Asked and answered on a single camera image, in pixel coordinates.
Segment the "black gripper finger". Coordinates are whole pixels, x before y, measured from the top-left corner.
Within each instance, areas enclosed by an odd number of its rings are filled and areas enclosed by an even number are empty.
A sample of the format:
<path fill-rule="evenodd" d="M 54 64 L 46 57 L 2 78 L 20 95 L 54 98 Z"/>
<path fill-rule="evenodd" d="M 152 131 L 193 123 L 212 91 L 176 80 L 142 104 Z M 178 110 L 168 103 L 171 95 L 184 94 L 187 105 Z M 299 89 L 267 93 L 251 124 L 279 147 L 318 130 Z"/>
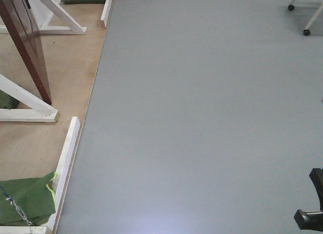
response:
<path fill-rule="evenodd" d="M 315 187 L 319 199 L 320 211 L 322 211 L 322 169 L 313 168 L 309 174 L 309 178 Z"/>
<path fill-rule="evenodd" d="M 298 209 L 294 220 L 300 230 L 322 230 L 322 211 L 305 212 Z"/>

